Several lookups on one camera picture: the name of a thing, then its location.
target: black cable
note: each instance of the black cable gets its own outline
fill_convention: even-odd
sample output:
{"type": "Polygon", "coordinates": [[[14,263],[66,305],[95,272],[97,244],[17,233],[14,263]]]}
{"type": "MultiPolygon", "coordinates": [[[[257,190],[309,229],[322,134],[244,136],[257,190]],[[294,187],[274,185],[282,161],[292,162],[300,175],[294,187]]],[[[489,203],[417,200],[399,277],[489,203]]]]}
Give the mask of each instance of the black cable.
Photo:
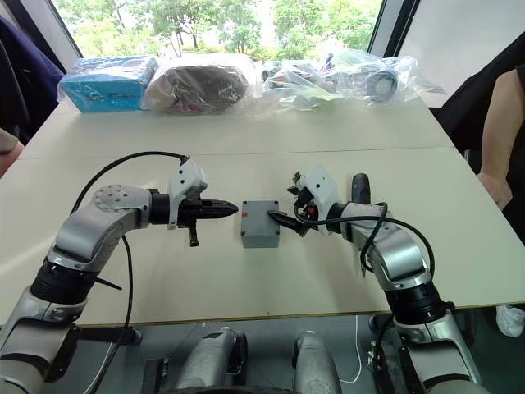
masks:
{"type": "MultiPolygon", "coordinates": [[[[295,207],[294,209],[295,216],[297,217],[297,220],[302,222],[303,224],[306,224],[307,226],[324,226],[326,224],[337,224],[337,223],[344,223],[344,222],[358,222],[362,220],[379,220],[379,216],[354,216],[351,218],[334,218],[334,219],[326,219],[326,220],[308,220],[304,217],[302,217],[299,214],[299,208],[295,207]]],[[[411,224],[408,224],[406,222],[403,222],[398,219],[394,218],[384,218],[385,222],[394,223],[398,226],[402,226],[405,228],[408,228],[411,232],[413,232],[425,245],[425,248],[427,249],[428,253],[428,260],[429,260],[429,269],[430,274],[432,277],[434,277],[434,271],[436,269],[436,261],[434,259],[434,251],[432,250],[432,247],[430,245],[430,242],[428,242],[428,239],[414,226],[411,224]]]]}
{"type": "Polygon", "coordinates": [[[153,151],[147,151],[147,152],[133,153],[133,154],[129,154],[127,156],[124,156],[123,158],[118,158],[117,160],[115,160],[114,162],[109,163],[106,167],[104,167],[102,170],[97,172],[95,174],[95,176],[89,180],[89,182],[84,186],[84,189],[82,189],[82,191],[80,192],[78,198],[76,199],[75,205],[73,205],[73,209],[71,210],[71,213],[75,212],[79,208],[80,204],[82,203],[82,200],[84,199],[85,195],[88,193],[88,191],[91,188],[91,186],[93,186],[93,184],[102,175],[104,175],[106,172],[112,170],[113,168],[115,168],[116,166],[118,166],[119,164],[122,164],[123,162],[125,162],[127,160],[130,160],[132,158],[139,158],[141,156],[170,156],[172,158],[179,158],[181,164],[189,159],[184,154],[171,153],[171,152],[160,152],[160,151],[154,151],[154,150],[153,151]]]}
{"type": "Polygon", "coordinates": [[[361,260],[361,266],[366,269],[367,271],[373,273],[374,270],[372,267],[367,265],[367,252],[368,249],[370,249],[370,246],[372,246],[372,243],[374,241],[374,238],[376,238],[377,233],[379,230],[381,230],[381,226],[383,222],[385,221],[386,214],[388,213],[388,204],[387,203],[379,203],[378,205],[382,206],[383,209],[381,211],[381,216],[379,219],[377,219],[376,226],[372,230],[372,233],[368,237],[367,241],[365,242],[363,248],[361,249],[361,253],[359,254],[359,259],[361,260]]]}
{"type": "Polygon", "coordinates": [[[122,236],[122,242],[124,242],[124,246],[126,247],[126,253],[128,256],[129,288],[128,288],[128,308],[126,311],[126,320],[124,321],[124,326],[122,327],[121,335],[119,336],[118,341],[113,347],[111,354],[106,358],[106,362],[100,369],[100,373],[95,378],[95,381],[92,383],[93,386],[91,387],[91,390],[89,391],[90,394],[94,394],[95,392],[97,392],[98,388],[100,387],[100,384],[102,383],[104,376],[106,376],[106,372],[109,369],[113,361],[113,358],[115,358],[115,355],[119,347],[121,347],[122,341],[124,340],[124,335],[126,334],[126,330],[130,326],[131,308],[133,306],[133,262],[131,260],[130,244],[128,244],[128,240],[126,239],[126,236],[122,236]]]}
{"type": "Polygon", "coordinates": [[[383,341],[383,337],[385,336],[386,330],[388,329],[388,326],[390,326],[393,320],[394,315],[391,314],[390,317],[385,321],[385,324],[383,324],[383,327],[381,327],[381,330],[379,331],[379,336],[377,337],[376,346],[374,347],[373,351],[372,367],[374,373],[377,373],[377,363],[379,362],[379,346],[381,346],[381,342],[383,341]]]}

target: clear plastic wrap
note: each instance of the clear plastic wrap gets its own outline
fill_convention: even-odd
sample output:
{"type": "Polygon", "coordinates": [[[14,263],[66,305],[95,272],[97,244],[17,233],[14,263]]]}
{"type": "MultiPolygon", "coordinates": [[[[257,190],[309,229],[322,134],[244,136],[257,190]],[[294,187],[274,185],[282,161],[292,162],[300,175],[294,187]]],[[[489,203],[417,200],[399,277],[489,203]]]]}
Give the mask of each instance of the clear plastic wrap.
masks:
{"type": "Polygon", "coordinates": [[[445,93],[420,72],[413,57],[381,59],[346,49],[330,53],[322,66],[310,61],[277,63],[267,62],[262,70],[266,112],[309,110],[335,99],[378,105],[409,101],[423,92],[445,93]]]}
{"type": "Polygon", "coordinates": [[[57,100],[82,112],[138,110],[157,68],[149,55],[81,58],[58,83],[57,100]]]}
{"type": "Polygon", "coordinates": [[[255,64],[244,54],[185,54],[161,65],[142,108],[181,114],[243,112],[261,88],[255,64]]]}

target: window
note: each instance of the window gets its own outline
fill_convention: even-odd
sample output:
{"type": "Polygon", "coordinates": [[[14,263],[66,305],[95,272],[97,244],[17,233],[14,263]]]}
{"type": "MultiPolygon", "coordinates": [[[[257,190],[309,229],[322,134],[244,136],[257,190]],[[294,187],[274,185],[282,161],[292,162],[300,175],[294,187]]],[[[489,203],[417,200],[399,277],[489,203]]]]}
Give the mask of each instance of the window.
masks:
{"type": "Polygon", "coordinates": [[[368,49],[381,0],[52,0],[85,57],[247,53],[322,58],[368,49]]]}

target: floor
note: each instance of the floor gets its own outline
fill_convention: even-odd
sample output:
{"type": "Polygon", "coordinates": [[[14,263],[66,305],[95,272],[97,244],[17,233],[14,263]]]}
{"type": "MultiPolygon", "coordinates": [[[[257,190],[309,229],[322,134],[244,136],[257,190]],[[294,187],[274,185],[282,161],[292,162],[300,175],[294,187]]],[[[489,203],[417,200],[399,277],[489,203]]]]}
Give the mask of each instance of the floor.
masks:
{"type": "MultiPolygon", "coordinates": [[[[494,308],[477,309],[476,341],[471,348],[486,389],[491,394],[518,394],[525,390],[525,334],[513,339],[501,335],[494,322],[494,308]]],[[[295,338],[311,330],[322,336],[334,357],[340,378],[353,380],[358,371],[354,345],[355,317],[287,318],[229,323],[199,323],[141,328],[140,346],[119,350],[100,394],[139,394],[147,359],[170,358],[168,387],[191,349],[207,333],[229,326],[246,333],[249,340],[248,385],[291,388],[294,370],[291,353],[295,338]]],[[[355,384],[342,383],[343,393],[376,393],[372,373],[366,367],[374,334],[368,316],[359,316],[359,349],[363,371],[355,384]]],[[[81,393],[97,373],[107,345],[82,341],[66,376],[47,385],[44,393],[81,393]]]]}

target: tree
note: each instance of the tree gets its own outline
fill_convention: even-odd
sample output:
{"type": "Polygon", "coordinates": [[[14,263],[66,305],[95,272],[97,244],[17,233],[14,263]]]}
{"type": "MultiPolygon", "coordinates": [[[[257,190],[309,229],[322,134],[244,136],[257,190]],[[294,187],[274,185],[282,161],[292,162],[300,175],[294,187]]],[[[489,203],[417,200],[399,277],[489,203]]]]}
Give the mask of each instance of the tree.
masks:
{"type": "Polygon", "coordinates": [[[360,9],[353,0],[334,0],[328,7],[329,29],[349,48],[366,51],[376,24],[377,13],[360,9]]]}
{"type": "Polygon", "coordinates": [[[253,10],[253,2],[221,0],[217,14],[218,40],[226,51],[246,53],[258,47],[261,40],[261,22],[253,10]]]}
{"type": "Polygon", "coordinates": [[[98,22],[111,20],[117,27],[125,28],[121,17],[124,2],[116,0],[58,0],[60,16],[68,26],[86,24],[97,27],[98,22]]]}
{"type": "Polygon", "coordinates": [[[324,30],[322,0],[276,0],[273,21],[280,44],[279,57],[302,59],[315,47],[324,30]]]}
{"type": "Polygon", "coordinates": [[[149,28],[117,30],[110,18],[76,31],[75,41],[87,57],[159,54],[162,44],[149,28]]]}
{"type": "Polygon", "coordinates": [[[275,48],[258,46],[247,52],[248,56],[254,61],[277,60],[277,50],[275,48]]]}
{"type": "Polygon", "coordinates": [[[161,43],[147,25],[126,27],[124,0],[59,0],[62,19],[88,57],[159,54],[161,43]]]}
{"type": "Polygon", "coordinates": [[[155,34],[168,39],[174,50],[172,37],[183,44],[181,33],[191,35],[198,48],[199,36],[210,29],[217,12],[213,0],[146,0],[135,9],[148,16],[155,34]]]}

